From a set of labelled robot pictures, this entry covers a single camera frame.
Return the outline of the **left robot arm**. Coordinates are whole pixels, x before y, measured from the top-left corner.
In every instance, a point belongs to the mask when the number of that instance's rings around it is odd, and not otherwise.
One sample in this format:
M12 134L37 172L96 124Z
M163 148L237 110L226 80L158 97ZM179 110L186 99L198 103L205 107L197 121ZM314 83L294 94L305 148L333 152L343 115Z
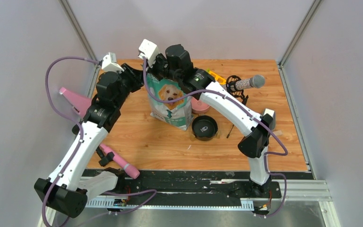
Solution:
M121 70L104 72L96 84L96 94L82 121L77 122L78 134L55 170L39 178L34 189L43 203L70 218L77 217L93 198L107 191L114 195L125 192L126 183L115 170L103 171L86 181L80 178L96 149L107 137L121 113L130 93L144 86L143 71L124 63Z

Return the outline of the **green dog food bag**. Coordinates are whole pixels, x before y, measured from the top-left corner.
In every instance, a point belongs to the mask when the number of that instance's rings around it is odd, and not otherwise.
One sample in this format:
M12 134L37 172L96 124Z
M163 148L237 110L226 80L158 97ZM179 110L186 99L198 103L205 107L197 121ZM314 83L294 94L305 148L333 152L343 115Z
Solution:
M176 82L158 80L151 74L147 74L147 86L150 115L183 131L187 130L193 120L192 97L181 99L185 94Z

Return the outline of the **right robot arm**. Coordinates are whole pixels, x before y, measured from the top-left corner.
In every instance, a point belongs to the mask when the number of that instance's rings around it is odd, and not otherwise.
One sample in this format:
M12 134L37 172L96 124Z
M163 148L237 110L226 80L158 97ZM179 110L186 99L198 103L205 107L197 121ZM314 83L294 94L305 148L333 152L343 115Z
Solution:
M265 109L259 114L229 94L207 71L193 66L189 53L182 45L169 47L170 55L164 56L156 44L144 51L139 48L143 60L144 79L150 73L158 80L177 82L185 96L193 96L217 110L233 123L244 136L238 149L248 158L251 168L251 191L256 197L264 197L270 191L270 172L265 156L269 137L273 136L274 111Z

